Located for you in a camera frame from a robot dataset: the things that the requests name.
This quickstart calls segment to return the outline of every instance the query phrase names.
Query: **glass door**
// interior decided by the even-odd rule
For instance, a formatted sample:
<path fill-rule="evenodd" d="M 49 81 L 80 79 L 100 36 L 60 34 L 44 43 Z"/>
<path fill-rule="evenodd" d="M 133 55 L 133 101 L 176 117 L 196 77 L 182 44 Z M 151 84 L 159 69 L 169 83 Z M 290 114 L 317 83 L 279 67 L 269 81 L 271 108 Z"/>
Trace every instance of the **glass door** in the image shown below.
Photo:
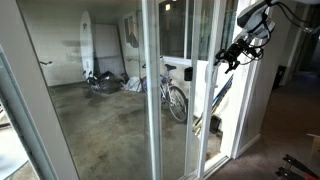
<path fill-rule="evenodd" d="M 207 159 L 230 157 L 221 133 L 214 135 L 218 146 L 208 146 L 216 84 L 231 76 L 213 66 L 223 29 L 232 31 L 224 23 L 227 2 L 16 2 L 36 54 L 29 66 L 41 72 L 41 97 L 51 102 L 27 106 L 59 120 L 53 124 L 67 146 L 58 144 L 80 179 L 202 179 L 214 165 Z M 32 80 L 20 81 L 22 89 L 31 90 Z M 53 125 L 44 122 L 37 128 Z"/>
<path fill-rule="evenodd" d="M 159 84 L 141 1 L 17 4 L 79 178 L 152 179 Z"/>

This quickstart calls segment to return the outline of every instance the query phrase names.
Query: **concrete floor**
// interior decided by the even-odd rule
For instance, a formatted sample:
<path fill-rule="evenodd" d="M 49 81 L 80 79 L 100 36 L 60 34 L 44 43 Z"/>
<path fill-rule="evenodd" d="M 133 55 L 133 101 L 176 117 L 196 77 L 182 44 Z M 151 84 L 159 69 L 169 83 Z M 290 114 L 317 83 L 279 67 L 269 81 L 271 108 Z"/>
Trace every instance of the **concrete floor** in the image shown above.
<path fill-rule="evenodd" d="M 0 123 L 9 123 L 8 116 L 5 113 L 0 113 Z M 2 131 L 14 131 L 12 127 L 6 127 L 0 129 Z M 11 177 L 10 180 L 38 180 L 38 177 L 33 170 L 31 163 L 28 161 L 25 163 L 18 171 L 16 171 Z"/>
<path fill-rule="evenodd" d="M 146 96 L 94 94 L 85 83 L 51 88 L 51 97 L 80 179 L 151 179 Z M 162 107 L 164 179 L 183 176 L 186 124 Z M 193 138 L 193 166 L 199 140 Z M 210 154 L 220 150 L 212 136 Z"/>

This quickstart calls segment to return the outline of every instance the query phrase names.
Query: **white surfboard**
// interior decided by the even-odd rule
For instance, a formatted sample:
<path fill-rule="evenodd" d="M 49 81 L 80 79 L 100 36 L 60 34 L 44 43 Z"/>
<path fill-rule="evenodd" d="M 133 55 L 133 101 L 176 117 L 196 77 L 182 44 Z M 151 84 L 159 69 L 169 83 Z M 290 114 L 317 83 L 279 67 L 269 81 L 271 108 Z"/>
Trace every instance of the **white surfboard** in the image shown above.
<path fill-rule="evenodd" d="M 88 11 L 82 13 L 80 22 L 80 46 L 83 65 L 83 75 L 86 79 L 93 77 L 94 52 L 92 39 L 92 25 Z"/>

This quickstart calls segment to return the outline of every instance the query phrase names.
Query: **glass panel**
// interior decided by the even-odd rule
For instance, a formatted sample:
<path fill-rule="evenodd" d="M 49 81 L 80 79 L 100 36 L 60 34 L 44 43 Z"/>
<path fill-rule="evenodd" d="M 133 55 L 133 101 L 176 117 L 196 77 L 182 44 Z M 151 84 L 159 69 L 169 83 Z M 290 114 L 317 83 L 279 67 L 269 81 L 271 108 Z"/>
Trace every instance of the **glass panel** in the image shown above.
<path fill-rule="evenodd" d="M 179 56 L 183 57 L 184 46 L 181 39 L 184 39 L 185 15 L 181 13 L 186 9 L 185 3 L 186 1 L 164 1 L 159 4 L 161 53 L 169 51 L 177 52 L 176 49 L 179 49 Z M 190 61 L 189 65 L 181 64 L 178 61 L 169 61 L 167 57 L 160 59 L 160 72 L 164 79 L 162 82 L 164 94 L 161 96 L 164 179 L 178 179 L 197 169 L 199 139 L 191 132 L 192 128 L 190 128 L 191 135 L 187 136 L 188 139 L 186 139 L 187 127 L 192 126 L 192 120 L 190 125 L 186 124 L 187 114 L 185 109 L 188 109 L 187 104 L 192 97 L 195 99 L 194 109 L 192 109 L 193 116 L 200 117 L 203 111 L 203 100 L 206 87 L 204 69 L 208 64 L 206 58 L 208 56 L 209 38 L 211 33 L 213 3 L 214 0 L 203 1 L 201 8 L 196 10 L 196 12 L 194 8 L 195 5 L 199 7 L 199 1 L 189 0 L 189 11 L 183 12 L 189 14 L 187 25 L 187 58 L 190 59 L 192 53 L 198 54 L 196 57 L 199 58 L 195 59 L 194 63 Z M 197 21 L 196 27 L 193 27 L 194 18 Z M 194 82 L 186 81 L 184 79 L 185 70 L 190 67 L 190 65 L 193 67 L 193 71 L 195 71 L 194 76 L 192 77 Z M 191 88 L 196 89 L 195 93 L 191 94 Z M 189 157 L 186 157 L 188 161 L 185 161 L 186 149 L 189 151 Z"/>
<path fill-rule="evenodd" d="M 213 0 L 203 0 L 200 20 L 199 60 L 207 60 L 213 15 Z M 194 0 L 164 1 L 159 4 L 160 53 L 164 56 L 184 57 L 185 17 L 188 16 L 186 58 L 191 58 Z"/>
<path fill-rule="evenodd" d="M 80 179 L 151 179 L 139 0 L 17 0 Z"/>
<path fill-rule="evenodd" d="M 0 97 L 0 139 L 1 139 L 1 168 L 0 179 L 39 179 L 37 173 L 34 171 L 31 160 L 25 151 L 20 138 L 21 129 L 12 124 L 12 111 L 8 107 L 8 97 L 4 98 L 5 91 L 12 90 L 12 84 L 6 83 L 6 81 L 12 82 L 9 76 L 8 69 L 6 68 L 5 56 L 1 52 L 0 46 L 0 66 L 1 66 L 1 81 L 5 83 L 5 86 L 1 89 Z"/>
<path fill-rule="evenodd" d="M 235 17 L 237 10 L 238 0 L 228 0 L 225 10 L 224 27 L 222 32 L 221 47 L 226 47 L 233 41 L 233 31 L 235 25 Z M 208 138 L 208 147 L 206 160 L 209 160 L 220 153 L 221 142 L 223 139 L 223 132 L 225 128 L 228 128 L 224 123 L 229 116 L 226 114 L 229 98 L 228 91 L 232 86 L 233 76 L 232 73 L 225 74 L 227 69 L 226 64 L 222 64 L 219 68 L 219 74 L 217 78 L 217 88 L 215 89 L 214 99 L 212 101 L 210 132 Z M 196 128 L 196 133 L 200 133 L 201 120 Z"/>
<path fill-rule="evenodd" d="M 159 4 L 160 53 L 184 57 L 186 1 L 164 1 Z"/>

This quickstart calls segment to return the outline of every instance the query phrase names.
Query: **wall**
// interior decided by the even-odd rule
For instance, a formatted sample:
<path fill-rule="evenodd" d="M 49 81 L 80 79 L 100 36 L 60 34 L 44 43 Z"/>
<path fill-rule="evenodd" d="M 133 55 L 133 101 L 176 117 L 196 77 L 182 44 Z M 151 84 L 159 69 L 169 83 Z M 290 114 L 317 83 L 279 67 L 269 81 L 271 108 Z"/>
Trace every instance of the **wall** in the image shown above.
<path fill-rule="evenodd" d="M 296 7 L 295 2 L 286 1 L 286 5 L 293 10 Z M 279 8 L 272 9 L 271 17 L 276 22 L 276 28 L 272 33 L 272 39 L 265 47 L 264 58 L 259 62 L 257 80 L 251 102 L 249 102 L 250 109 L 244 122 L 244 129 L 240 139 L 240 150 L 260 134 L 271 88 L 282 58 L 282 53 L 280 52 L 284 51 L 287 40 L 292 38 L 292 36 L 288 36 L 290 22 L 286 20 Z"/>
<path fill-rule="evenodd" d="M 312 68 L 317 68 L 318 72 L 320 72 L 320 39 L 318 41 L 316 50 L 314 51 L 314 54 L 312 56 L 309 66 Z"/>
<path fill-rule="evenodd" d="M 137 39 L 139 42 L 138 48 L 133 48 L 128 46 L 125 41 L 125 29 L 123 23 L 123 16 L 120 16 L 117 20 L 117 25 L 119 29 L 123 59 L 125 63 L 125 69 L 129 77 L 144 77 L 145 69 L 142 68 L 142 65 L 145 64 L 144 58 L 144 39 L 143 39 L 143 27 L 142 27 L 142 11 L 136 7 L 132 7 L 130 10 L 125 12 L 123 15 L 126 15 L 130 12 L 134 12 L 136 15 L 135 25 L 137 27 Z"/>
<path fill-rule="evenodd" d="M 298 17 L 302 17 L 302 19 L 306 19 L 308 10 L 309 8 L 306 5 L 298 3 L 294 13 Z M 280 59 L 280 65 L 287 67 L 280 82 L 281 86 L 284 86 L 289 80 L 291 80 L 293 69 L 297 63 L 296 60 L 302 49 L 301 39 L 305 35 L 306 33 L 302 32 L 300 28 L 293 24 L 290 25 L 290 30 L 288 32 L 288 37 L 290 38 L 287 38 Z"/>
<path fill-rule="evenodd" d="M 80 55 L 80 19 L 85 10 L 93 23 L 116 24 L 119 16 L 136 6 L 135 1 L 108 3 L 19 1 L 39 61 L 53 62 L 42 66 L 48 86 L 85 81 Z"/>

